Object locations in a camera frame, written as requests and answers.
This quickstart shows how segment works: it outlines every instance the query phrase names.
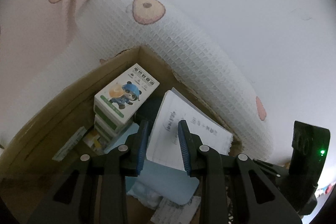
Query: green stripe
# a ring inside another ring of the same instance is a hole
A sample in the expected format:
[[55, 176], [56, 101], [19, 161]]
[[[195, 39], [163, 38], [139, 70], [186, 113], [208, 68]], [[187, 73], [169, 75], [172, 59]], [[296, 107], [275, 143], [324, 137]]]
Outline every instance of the green stripe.
[[115, 125], [115, 123], [112, 122], [112, 121], [111, 121], [111, 120], [110, 120], [110, 119], [109, 119], [109, 118], [102, 112], [102, 110], [101, 110], [99, 107], [95, 106], [94, 111], [98, 114], [98, 116], [100, 116], [100, 118], [103, 119], [104, 122], [107, 123], [107, 125], [108, 125], [110, 128], [112, 128], [113, 130], [115, 130], [115, 129], [117, 128], [117, 126]]
[[120, 117], [124, 117], [124, 114], [122, 114], [118, 108], [116, 108], [104, 95], [101, 95], [100, 98], [107, 103], [107, 105], [112, 108]]
[[98, 124], [97, 122], [95, 122], [94, 125], [95, 125], [95, 127], [98, 127], [98, 129], [99, 129], [100, 131], [102, 131], [104, 135], [106, 135], [106, 136], [102, 135], [102, 137], [103, 137], [104, 139], [106, 139], [107, 141], [110, 141], [110, 140], [111, 140], [111, 138], [108, 138], [108, 136], [110, 136], [110, 135], [109, 135], [109, 134], [108, 134], [108, 133], [107, 133], [107, 132], [100, 126], [100, 124]]

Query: silver rivet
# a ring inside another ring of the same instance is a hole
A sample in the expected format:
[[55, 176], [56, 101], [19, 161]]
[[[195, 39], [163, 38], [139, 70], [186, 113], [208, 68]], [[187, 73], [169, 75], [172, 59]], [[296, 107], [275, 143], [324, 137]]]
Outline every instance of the silver rivet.
[[242, 161], [246, 161], [247, 160], [247, 156], [245, 154], [239, 154], [238, 155], [238, 159], [240, 159]]
[[208, 152], [209, 151], [209, 146], [207, 146], [207, 145], [201, 145], [199, 147], [199, 150], [201, 150], [202, 152]]
[[88, 154], [81, 155], [81, 161], [87, 161], [90, 159], [90, 156]]
[[118, 147], [118, 150], [120, 151], [120, 152], [124, 152], [124, 151], [126, 151], [128, 149], [128, 146], [127, 145], [124, 145], [124, 144], [122, 144], [122, 145], [120, 145], [119, 147]]

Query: pink spot on fabric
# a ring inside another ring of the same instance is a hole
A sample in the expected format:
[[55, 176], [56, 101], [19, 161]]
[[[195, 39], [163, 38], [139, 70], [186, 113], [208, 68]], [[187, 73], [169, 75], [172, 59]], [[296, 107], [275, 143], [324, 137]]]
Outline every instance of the pink spot on fabric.
[[262, 102], [260, 101], [259, 97], [255, 97], [255, 101], [257, 104], [257, 111], [258, 111], [258, 115], [260, 120], [264, 121], [266, 119], [267, 113], [266, 110], [262, 104]]

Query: notebook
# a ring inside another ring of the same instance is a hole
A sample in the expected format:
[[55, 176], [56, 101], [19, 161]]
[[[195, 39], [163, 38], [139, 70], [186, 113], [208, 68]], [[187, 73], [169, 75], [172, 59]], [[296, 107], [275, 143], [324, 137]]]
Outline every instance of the notebook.
[[190, 102], [185, 102], [168, 90], [150, 135], [146, 153], [148, 160], [184, 170], [177, 131], [180, 120], [187, 121], [190, 132], [199, 135], [203, 144], [212, 147], [220, 154], [228, 154], [232, 134], [192, 107]]

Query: cartoon panda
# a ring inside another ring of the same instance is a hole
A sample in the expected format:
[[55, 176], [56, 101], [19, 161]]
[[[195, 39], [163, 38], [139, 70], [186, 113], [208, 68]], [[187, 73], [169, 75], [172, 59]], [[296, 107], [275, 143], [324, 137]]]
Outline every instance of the cartoon panda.
[[131, 101], [139, 100], [141, 93], [141, 90], [130, 81], [123, 86], [116, 84], [109, 91], [111, 97], [110, 102], [117, 103], [119, 109], [124, 109], [125, 103], [133, 105]]

